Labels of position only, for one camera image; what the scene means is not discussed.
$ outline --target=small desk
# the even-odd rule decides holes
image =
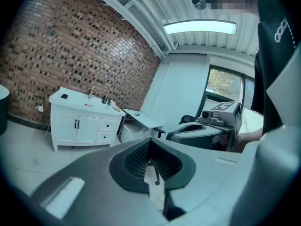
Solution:
[[[148,117],[147,115],[143,114],[140,111],[133,111],[133,110],[128,110],[128,109],[123,109],[123,110],[125,111],[126,114],[125,114],[124,119],[123,119],[122,124],[121,124],[121,129],[120,129],[120,132],[119,132],[119,136],[121,134],[122,127],[123,127],[123,124],[124,124],[124,122],[127,118],[127,115],[131,116],[132,118],[134,118],[136,121],[140,122],[143,126],[145,126],[148,129],[163,126],[161,123],[153,120],[151,117]]]

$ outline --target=white ceiling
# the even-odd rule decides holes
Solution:
[[[258,19],[229,11],[197,10],[191,0],[104,0],[127,19],[162,57],[183,46],[217,47],[237,51],[238,57],[253,60],[258,48]],[[191,19],[220,19],[237,23],[236,35],[217,32],[166,34],[163,25]]]

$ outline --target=black shirt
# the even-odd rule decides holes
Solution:
[[[264,134],[281,125],[278,112],[266,91],[281,73],[295,48],[290,27],[284,30],[279,43],[275,40],[275,34],[285,19],[276,0],[258,0],[258,12],[259,50],[255,56],[255,87],[251,109],[263,115]]]

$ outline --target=tile floor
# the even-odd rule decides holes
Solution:
[[[118,144],[120,141],[116,138],[114,145]],[[8,181],[31,195],[52,174],[77,158],[106,147],[59,146],[58,153],[55,153],[50,132],[8,121],[6,132],[0,136],[0,162]],[[147,168],[144,181],[150,185],[151,202],[157,209],[162,210],[165,199],[164,181],[160,177],[160,185],[155,185],[156,174],[153,166]]]

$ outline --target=black baseboard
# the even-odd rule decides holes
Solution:
[[[10,121],[14,122],[14,123],[18,123],[20,125],[28,126],[28,127],[31,127],[31,128],[34,128],[34,129],[38,129],[38,130],[47,131],[47,128],[48,128],[48,126],[46,126],[46,125],[41,125],[41,124],[38,124],[38,123],[34,123],[32,121],[27,121],[27,120],[21,119],[19,117],[16,117],[16,116],[13,116],[13,115],[10,115],[10,114],[8,114],[8,119]]]

